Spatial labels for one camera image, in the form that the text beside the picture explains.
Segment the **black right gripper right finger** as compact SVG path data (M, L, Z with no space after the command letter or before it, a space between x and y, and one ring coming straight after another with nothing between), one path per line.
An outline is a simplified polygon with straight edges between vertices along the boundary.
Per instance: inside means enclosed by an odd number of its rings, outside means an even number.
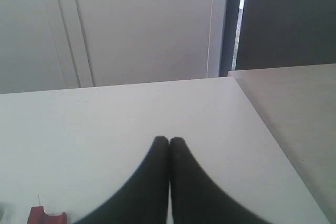
M185 140L170 140L174 223L267 223L222 191L199 165Z

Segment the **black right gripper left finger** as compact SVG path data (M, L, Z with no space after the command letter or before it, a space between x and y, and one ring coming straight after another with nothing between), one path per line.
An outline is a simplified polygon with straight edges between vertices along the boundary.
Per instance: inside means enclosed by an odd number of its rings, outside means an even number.
M169 205L169 150L157 136L128 181L104 204L77 223L166 223Z

